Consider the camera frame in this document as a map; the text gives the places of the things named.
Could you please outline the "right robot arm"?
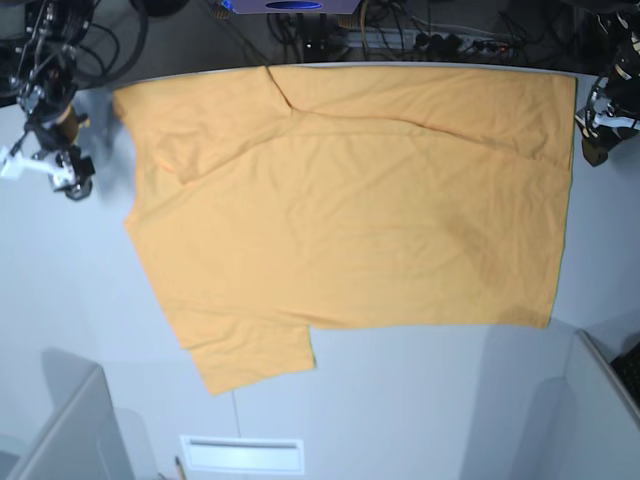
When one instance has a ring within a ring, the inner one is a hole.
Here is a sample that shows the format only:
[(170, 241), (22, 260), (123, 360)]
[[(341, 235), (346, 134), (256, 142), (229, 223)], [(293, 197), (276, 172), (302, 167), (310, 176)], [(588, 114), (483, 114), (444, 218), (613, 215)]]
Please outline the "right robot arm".
[(76, 47), (93, 8), (88, 1), (38, 1), (32, 11), (21, 39), (1, 41), (1, 97), (25, 116), (21, 136), (1, 148), (1, 177), (41, 173), (54, 192), (81, 201), (92, 193), (95, 167), (78, 145), (89, 116), (73, 105)]

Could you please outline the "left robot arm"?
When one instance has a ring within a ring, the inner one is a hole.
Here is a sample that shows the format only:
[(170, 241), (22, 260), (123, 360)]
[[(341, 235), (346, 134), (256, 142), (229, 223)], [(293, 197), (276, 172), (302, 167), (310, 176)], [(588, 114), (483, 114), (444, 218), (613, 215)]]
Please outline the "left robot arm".
[(624, 141), (639, 134), (639, 3), (576, 1), (593, 14), (613, 47), (606, 66), (575, 114), (585, 160), (597, 167)]

